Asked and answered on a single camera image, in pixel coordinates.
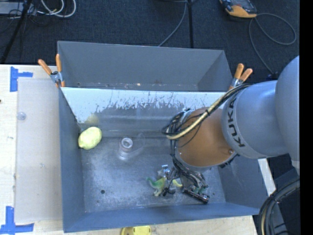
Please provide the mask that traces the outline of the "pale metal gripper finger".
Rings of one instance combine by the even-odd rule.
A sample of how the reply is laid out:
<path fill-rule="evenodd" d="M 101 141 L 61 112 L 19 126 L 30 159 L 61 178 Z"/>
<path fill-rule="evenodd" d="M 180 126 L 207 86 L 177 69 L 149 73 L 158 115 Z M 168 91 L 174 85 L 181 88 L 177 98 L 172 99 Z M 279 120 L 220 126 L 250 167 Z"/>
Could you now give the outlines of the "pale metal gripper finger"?
<path fill-rule="evenodd" d="M 170 177 L 171 170 L 168 165 L 162 165 L 161 170 L 159 171 L 159 178 L 168 180 Z"/>
<path fill-rule="evenodd" d="M 163 188 L 162 196 L 166 196 L 168 194 L 174 195 L 176 193 L 173 181 L 173 178 L 165 178 L 165 185 Z"/>

